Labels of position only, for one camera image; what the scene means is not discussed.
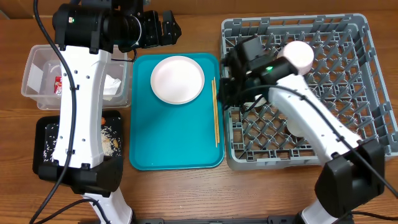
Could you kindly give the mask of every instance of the white plate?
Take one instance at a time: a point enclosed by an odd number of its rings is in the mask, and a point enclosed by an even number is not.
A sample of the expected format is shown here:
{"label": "white plate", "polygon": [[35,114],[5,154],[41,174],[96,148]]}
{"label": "white plate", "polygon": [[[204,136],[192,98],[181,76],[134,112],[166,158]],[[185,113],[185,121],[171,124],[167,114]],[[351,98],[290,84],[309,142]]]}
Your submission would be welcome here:
{"label": "white plate", "polygon": [[205,74],[196,61],[184,56],[173,56],[156,65],[150,85],[159,99],[180,105],[200,94],[205,85]]}

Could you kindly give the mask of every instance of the gray dish rack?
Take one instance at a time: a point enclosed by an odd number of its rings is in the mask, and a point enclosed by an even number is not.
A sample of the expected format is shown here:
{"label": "gray dish rack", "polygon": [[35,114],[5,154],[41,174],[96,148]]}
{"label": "gray dish rack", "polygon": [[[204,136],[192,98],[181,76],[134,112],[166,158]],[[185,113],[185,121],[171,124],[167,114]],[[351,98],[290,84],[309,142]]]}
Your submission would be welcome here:
{"label": "gray dish rack", "polygon": [[[387,159],[398,156],[398,127],[363,15],[226,19],[221,25],[221,58],[252,35],[275,56],[293,40],[310,44],[315,60],[305,80],[314,94],[350,130],[363,139],[377,138]],[[228,77],[228,68],[221,72]],[[233,170],[319,164],[307,140],[291,135],[287,118],[270,104],[247,113],[230,108],[224,120],[227,161]]]}

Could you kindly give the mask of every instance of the teal tray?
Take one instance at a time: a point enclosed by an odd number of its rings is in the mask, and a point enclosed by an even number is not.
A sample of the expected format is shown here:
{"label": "teal tray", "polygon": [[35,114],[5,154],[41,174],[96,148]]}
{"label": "teal tray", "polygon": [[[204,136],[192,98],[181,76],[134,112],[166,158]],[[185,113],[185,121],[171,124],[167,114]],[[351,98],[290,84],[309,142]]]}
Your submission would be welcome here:
{"label": "teal tray", "polygon": [[[183,105],[170,105],[155,96],[150,76],[171,56],[196,61],[205,74],[199,96]],[[219,82],[219,63],[212,54],[144,55],[133,66],[130,162],[139,170],[210,168],[224,159],[224,129],[218,104],[220,143],[216,147],[211,81]]]}

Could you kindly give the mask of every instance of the brown tabletop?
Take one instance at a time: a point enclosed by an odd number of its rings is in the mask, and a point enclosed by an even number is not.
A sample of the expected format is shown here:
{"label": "brown tabletop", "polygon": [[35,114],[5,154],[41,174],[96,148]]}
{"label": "brown tabletop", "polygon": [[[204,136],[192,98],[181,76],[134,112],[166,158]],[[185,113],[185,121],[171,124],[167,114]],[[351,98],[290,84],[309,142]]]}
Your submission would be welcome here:
{"label": "brown tabletop", "polygon": [[[398,11],[363,11],[369,21],[390,101],[398,114]],[[177,45],[138,50],[139,55],[209,52],[220,57],[221,22],[227,18],[291,16],[289,13],[176,16],[182,29]],[[53,35],[50,19],[44,19]],[[35,125],[43,116],[36,102],[21,95],[21,82],[30,49],[47,44],[33,19],[0,21],[0,223],[28,223],[53,183],[32,171]],[[214,169],[139,172],[129,162],[130,109],[124,118],[124,173],[121,190],[138,218],[242,218],[296,214],[310,205],[321,167],[232,171],[226,161]],[[398,159],[386,164],[386,177],[398,188]],[[40,218],[81,199],[61,186]],[[397,215],[398,202],[390,192],[358,208]],[[88,204],[59,215],[51,223],[76,223],[96,215]],[[389,223],[356,217],[358,223]]]}

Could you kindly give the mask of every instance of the wooden stick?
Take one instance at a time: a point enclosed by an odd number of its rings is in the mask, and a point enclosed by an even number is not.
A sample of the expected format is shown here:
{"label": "wooden stick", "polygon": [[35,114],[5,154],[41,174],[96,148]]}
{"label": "wooden stick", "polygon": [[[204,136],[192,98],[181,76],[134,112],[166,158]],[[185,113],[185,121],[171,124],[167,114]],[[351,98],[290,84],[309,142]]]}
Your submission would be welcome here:
{"label": "wooden stick", "polygon": [[216,102],[215,102],[215,92],[214,92],[214,80],[211,81],[211,91],[213,92],[213,115],[214,115],[214,134],[215,134],[215,139],[216,139],[216,147],[218,147],[217,144],[217,118],[216,118]]}
{"label": "wooden stick", "polygon": [[213,79],[214,81],[214,98],[216,105],[216,124],[217,124],[217,143],[220,143],[220,123],[218,122],[218,103],[217,103],[217,86],[216,86],[216,77]]}

